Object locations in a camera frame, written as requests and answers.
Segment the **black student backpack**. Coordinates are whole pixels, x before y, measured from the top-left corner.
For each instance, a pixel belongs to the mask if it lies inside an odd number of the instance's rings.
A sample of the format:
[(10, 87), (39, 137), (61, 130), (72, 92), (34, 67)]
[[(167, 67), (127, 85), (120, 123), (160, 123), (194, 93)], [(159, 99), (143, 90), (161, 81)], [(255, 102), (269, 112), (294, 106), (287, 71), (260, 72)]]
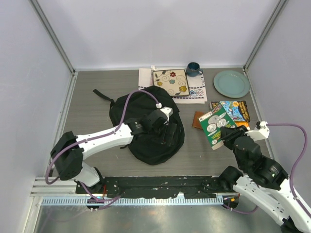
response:
[(161, 144), (161, 135), (144, 136), (136, 143), (126, 145), (131, 153), (139, 160), (149, 165), (158, 165), (166, 162), (182, 147), (185, 139), (184, 127), (179, 116), (179, 109), (172, 97), (162, 88), (150, 86), (142, 90), (134, 91), (126, 96), (119, 97), (116, 101), (110, 100), (109, 116), (113, 127), (120, 125), (130, 118), (143, 118), (156, 109), (171, 107), (173, 114), (170, 123), (178, 125), (178, 143), (173, 147)]

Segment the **green coin collecting book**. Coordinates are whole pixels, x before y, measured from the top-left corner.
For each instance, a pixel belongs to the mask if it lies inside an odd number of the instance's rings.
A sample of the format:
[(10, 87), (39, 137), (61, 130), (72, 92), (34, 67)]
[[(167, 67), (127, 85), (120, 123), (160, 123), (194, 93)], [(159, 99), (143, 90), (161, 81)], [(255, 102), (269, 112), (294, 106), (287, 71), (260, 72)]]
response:
[(237, 127), (236, 123), (227, 114), (225, 108), (220, 103), (208, 113), (200, 116), (198, 120), (213, 150), (223, 145), (221, 140), (221, 127)]

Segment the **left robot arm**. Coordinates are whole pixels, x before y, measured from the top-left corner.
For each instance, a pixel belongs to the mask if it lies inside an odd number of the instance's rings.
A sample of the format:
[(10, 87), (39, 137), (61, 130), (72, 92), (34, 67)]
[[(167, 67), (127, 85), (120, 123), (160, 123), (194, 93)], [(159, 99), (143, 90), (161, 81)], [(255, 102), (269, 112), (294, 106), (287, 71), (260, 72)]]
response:
[(108, 130), (78, 136), (73, 132), (63, 134), (51, 151), (58, 179), (74, 179), (92, 193), (100, 193), (104, 186), (103, 177), (96, 168), (87, 165), (85, 159), (113, 147), (136, 143), (144, 136), (158, 137), (168, 126), (172, 114), (172, 108), (163, 107), (143, 118), (130, 118)]

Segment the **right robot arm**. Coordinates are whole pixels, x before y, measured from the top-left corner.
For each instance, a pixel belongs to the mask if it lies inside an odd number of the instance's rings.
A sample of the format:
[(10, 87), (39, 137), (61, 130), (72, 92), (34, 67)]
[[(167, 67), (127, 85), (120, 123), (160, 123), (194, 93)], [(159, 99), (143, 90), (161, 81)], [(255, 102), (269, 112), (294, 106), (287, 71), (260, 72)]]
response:
[(228, 166), (219, 176), (220, 188), (234, 190), (265, 211), (284, 233), (309, 233), (311, 209), (298, 194), (293, 174), (275, 160), (262, 154), (258, 140), (270, 133), (267, 122), (259, 122), (254, 130), (244, 126), (221, 127), (221, 140), (230, 149), (237, 167)]

